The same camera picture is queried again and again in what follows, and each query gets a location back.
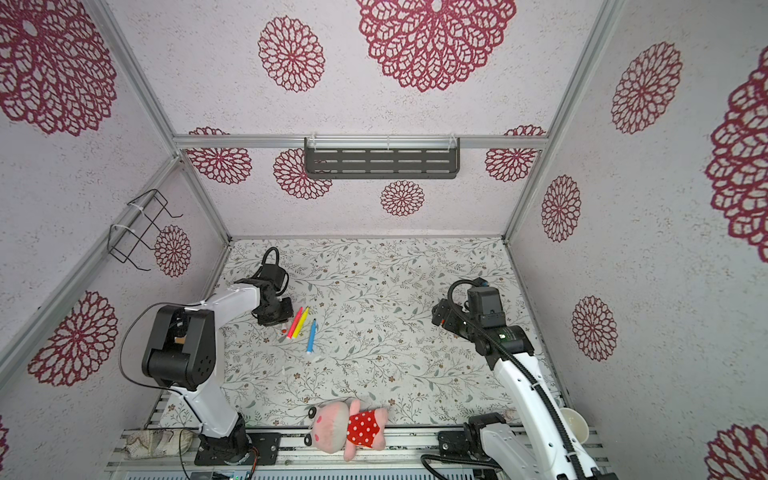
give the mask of wall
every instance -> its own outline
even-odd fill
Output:
[[[111,2],[176,132],[544,134],[600,5],[268,3]],[[496,235],[534,157],[464,150],[455,180],[329,182],[300,151],[190,157],[233,235],[284,237]]]
[[[443,0],[416,2],[412,10],[383,0],[110,4],[176,131],[215,127],[230,134],[546,128],[600,6],[598,0]],[[376,37],[391,43],[370,45]]]
[[[0,6],[0,349],[168,159],[81,5],[34,7]],[[173,173],[161,191],[184,216],[161,215],[167,233],[147,236],[159,259],[131,256],[152,271],[109,260],[3,388],[3,478],[94,478],[116,435],[147,418],[157,393],[119,376],[115,344],[146,305],[198,300],[221,252],[185,179]],[[134,376],[151,320],[126,344]]]
[[[95,478],[119,433],[146,422],[157,390],[133,386],[121,377],[120,341],[146,306],[199,300],[212,259],[221,251],[181,174],[173,173],[160,190],[168,210],[183,214],[170,218],[163,212],[157,225],[166,233],[151,227],[147,234],[150,245],[157,241],[166,247],[160,259],[149,249],[137,248],[131,259],[151,269],[147,272],[110,259],[26,371],[4,389],[0,429],[7,432],[0,439],[5,443],[0,475]],[[146,225],[137,222],[141,230]],[[119,247],[128,248],[134,241],[126,236]],[[140,361],[153,321],[154,310],[131,331],[123,353],[128,375],[140,382],[147,380]]]
[[[85,13],[53,5],[48,20],[20,6],[0,20],[12,33],[0,58],[0,349],[167,158]],[[85,21],[64,54],[45,27],[62,19]],[[93,76],[63,73],[73,65]]]
[[[524,181],[488,175],[487,153],[462,150],[454,180],[310,180],[299,149],[247,151],[240,184],[201,177],[234,236],[499,235]]]
[[[622,480],[768,475],[766,20],[630,2],[511,245]]]

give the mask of paper cup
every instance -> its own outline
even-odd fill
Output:
[[[571,431],[576,436],[578,442],[582,444],[586,442],[587,439],[589,439],[589,425],[587,425],[587,421],[584,420],[584,417],[576,410],[569,408],[560,409],[560,413],[563,415],[565,422],[568,424],[568,427],[571,428]]]

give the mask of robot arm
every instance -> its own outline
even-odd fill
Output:
[[[465,304],[468,312],[453,303],[453,289],[460,283],[472,285]],[[471,417],[465,424],[468,452],[441,451],[441,454],[471,454],[481,460],[493,458],[511,480],[616,479],[613,474],[602,475],[593,458],[576,440],[544,384],[533,345],[521,327],[507,326],[496,288],[481,278],[459,280],[449,289],[448,298],[440,300],[432,309],[432,323],[475,344],[475,351],[485,357],[494,377],[514,399],[533,449],[531,453],[503,417],[494,413]]]
[[[266,263],[272,250],[276,262]],[[141,369],[159,386],[178,393],[200,420],[197,465],[237,464],[249,456],[245,420],[221,390],[226,362],[220,328],[248,310],[260,325],[275,325],[293,316],[291,299],[277,298],[287,287],[279,261],[279,253],[270,248],[252,277],[199,305],[169,305],[157,311]]]

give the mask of red flower pattern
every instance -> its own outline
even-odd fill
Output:
[[[280,188],[296,198],[309,200],[322,197],[333,185],[331,180],[314,180],[307,177],[304,169],[304,150],[301,148],[281,152],[275,159],[273,169]]]
[[[99,370],[117,337],[114,307],[99,292],[85,292],[27,371],[40,383],[73,386]]]
[[[98,130],[117,98],[109,50],[76,0],[0,2],[0,103],[46,134]]]
[[[607,360],[616,348],[616,322],[608,305],[594,296],[579,300],[571,326],[579,349],[589,358]]]
[[[710,138],[710,204],[729,220],[728,234],[756,246],[768,263],[768,47],[728,97],[728,112]]]
[[[424,204],[424,190],[411,181],[398,180],[384,187],[382,207],[397,217],[414,214]]]
[[[541,127],[520,125],[508,130],[504,135],[546,135]],[[531,165],[536,160],[537,151],[534,148],[494,148],[485,154],[485,169],[496,180],[505,182],[526,178]]]
[[[382,73],[402,87],[445,90],[466,81],[504,41],[513,0],[357,0],[360,33]]]
[[[218,128],[202,127],[190,135],[228,135]],[[220,184],[238,184],[250,175],[250,157],[245,148],[190,148],[187,155],[197,171]]]
[[[2,416],[0,416],[0,472],[2,472],[2,461],[5,458],[5,453],[8,451],[8,429],[2,424]]]
[[[708,442],[704,461],[708,480],[765,480],[768,478],[768,432],[760,425],[731,425]]]
[[[581,198],[573,178],[561,175],[555,178],[541,202],[541,224],[553,242],[570,237],[581,215]]]
[[[310,27],[295,18],[274,18],[259,38],[261,65],[288,91],[307,91],[325,71],[323,47]]]
[[[680,51],[664,41],[639,54],[621,75],[611,108],[625,134],[645,130],[666,110],[680,83]]]
[[[187,271],[191,257],[190,239],[181,228],[168,225],[157,235],[154,258],[166,275],[180,276]]]

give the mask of black cable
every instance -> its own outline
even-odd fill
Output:
[[[264,252],[264,256],[261,257],[261,265],[259,266],[259,269],[256,270],[256,273],[253,275],[252,278],[258,278],[261,274],[261,270],[263,269],[263,265],[266,263],[266,258],[270,255],[270,252],[275,253],[275,265],[280,265],[280,251],[277,249],[277,247],[270,247],[266,249],[266,252]],[[283,289],[279,291],[276,295],[280,296],[283,295],[286,290],[288,290],[288,281],[290,280],[290,275],[288,272],[286,272],[286,282],[283,284]]]
[[[467,460],[465,458],[457,458],[457,457],[441,457],[440,455],[429,455],[424,454],[422,455],[422,465],[424,465],[424,468],[426,468],[429,473],[433,474],[435,478],[438,480],[448,480],[445,476],[443,476],[440,472],[435,470],[429,463],[427,463],[427,460],[438,460],[443,463],[458,463],[460,465],[477,465],[480,467],[490,467],[490,468],[501,468],[502,466],[499,465],[496,462],[483,462],[480,460]]]
[[[189,430],[190,432],[193,432],[192,429],[184,428],[185,430]],[[187,480],[192,480],[187,474],[187,469],[184,467],[184,459],[181,458],[181,432],[179,432],[179,463],[181,464],[181,470],[184,472],[184,476],[187,477]]]
[[[549,412],[549,416],[552,417],[552,422],[554,422],[554,427],[558,430],[558,433],[560,434],[560,439],[563,441],[563,446],[565,447],[565,456],[571,461],[571,463],[574,466],[574,471],[576,471],[576,476],[578,480],[586,480],[587,477],[584,475],[584,469],[581,467],[581,462],[578,459],[578,454],[576,453],[576,450],[574,449],[573,443],[571,443],[571,439],[568,437],[568,432],[565,431],[565,427],[563,426],[563,423],[560,421],[560,416],[558,415],[558,411],[555,409],[555,407],[552,405],[552,402],[549,401],[549,397],[547,396],[547,393],[544,391],[544,389],[541,387],[540,384],[536,381],[536,378],[528,371],[528,369],[525,368],[525,366],[520,362],[520,360],[516,359],[511,353],[507,352],[507,350],[504,348],[501,342],[499,342],[498,338],[491,335],[490,333],[486,332],[485,329],[482,328],[482,326],[478,325],[474,319],[470,319],[467,317],[462,309],[456,305],[453,302],[453,290],[459,286],[459,285],[475,285],[475,282],[472,280],[467,279],[461,279],[456,280],[454,283],[451,284],[451,286],[448,288],[448,304],[451,307],[451,310],[454,311],[454,313],[459,317],[459,319],[463,320],[464,322],[467,322],[470,326],[472,326],[475,331],[483,336],[486,340],[488,340],[491,345],[493,345],[496,350],[498,350],[498,354],[501,358],[505,360],[509,360],[512,362],[512,365],[515,366],[520,372],[523,374],[525,379],[527,379],[531,385],[534,386],[534,390],[536,390],[536,393],[539,397],[541,397],[541,401],[544,403],[544,406],[547,408],[547,411]]]
[[[123,376],[124,379],[126,379],[128,382],[133,383],[134,385],[147,387],[148,389],[156,389],[156,390],[167,390],[168,392],[176,393],[181,397],[181,399],[184,400],[184,403],[187,404],[187,407],[189,407],[190,412],[192,412],[192,415],[194,415],[195,419],[197,419],[198,423],[200,423],[200,426],[203,425],[203,421],[200,420],[200,417],[197,416],[197,413],[192,408],[192,405],[187,401],[187,399],[184,398],[183,395],[179,394],[179,392],[163,387],[163,386],[157,386],[157,385],[147,385],[145,383],[139,383],[136,380],[133,380],[132,378],[128,377],[128,375],[125,374],[125,370],[123,370],[123,346],[125,345],[125,340],[128,338],[128,335],[131,333],[131,330],[134,328],[134,325],[138,323],[138,321],[141,319],[142,316],[144,316],[145,313],[147,313],[151,308],[156,307],[158,305],[171,305],[171,306],[179,306],[179,307],[185,307],[185,306],[199,306],[199,303],[195,303],[193,305],[184,305],[183,303],[166,303],[166,302],[158,302],[153,303],[147,308],[144,309],[143,312],[139,314],[139,316],[136,317],[136,319],[131,323],[131,326],[128,327],[128,330],[125,332],[125,335],[123,335],[123,339],[120,342],[120,349],[118,350],[118,368],[120,369],[120,374]]]
[[[261,264],[264,265],[266,263],[266,258],[270,255],[270,252],[275,253],[275,265],[280,265],[280,251],[277,249],[277,247],[270,247],[266,249],[264,256],[261,257]]]
[[[286,272],[286,282],[285,282],[285,285],[283,285],[283,289],[277,293],[277,296],[283,295],[286,292],[286,290],[288,290],[288,280],[289,280],[289,278],[290,278],[290,276],[288,275],[288,272]]]

